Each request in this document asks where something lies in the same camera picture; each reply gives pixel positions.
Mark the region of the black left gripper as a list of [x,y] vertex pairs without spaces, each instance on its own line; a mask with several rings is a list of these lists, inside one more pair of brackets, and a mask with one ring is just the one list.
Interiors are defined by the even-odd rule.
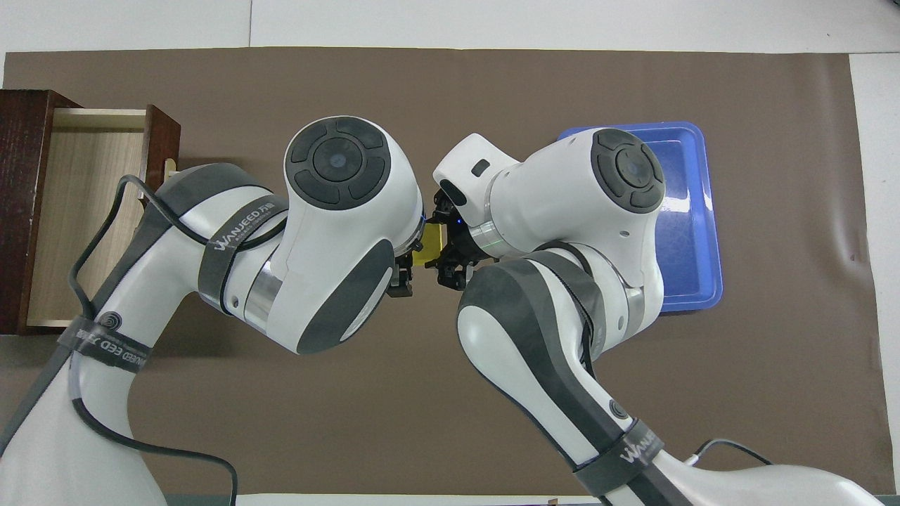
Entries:
[[422,237],[426,221],[424,212],[421,212],[411,237],[395,247],[395,263],[393,264],[391,281],[388,285],[388,295],[391,298],[404,298],[413,294],[411,284],[413,279],[413,254],[423,249]]

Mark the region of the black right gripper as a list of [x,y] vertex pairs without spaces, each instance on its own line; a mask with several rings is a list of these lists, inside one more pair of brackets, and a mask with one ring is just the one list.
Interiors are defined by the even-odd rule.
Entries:
[[447,243],[440,256],[431,260],[430,268],[437,268],[438,285],[462,292],[470,279],[470,265],[477,265],[486,254],[476,245],[468,224],[444,190],[437,190],[434,204],[425,222],[446,227]]

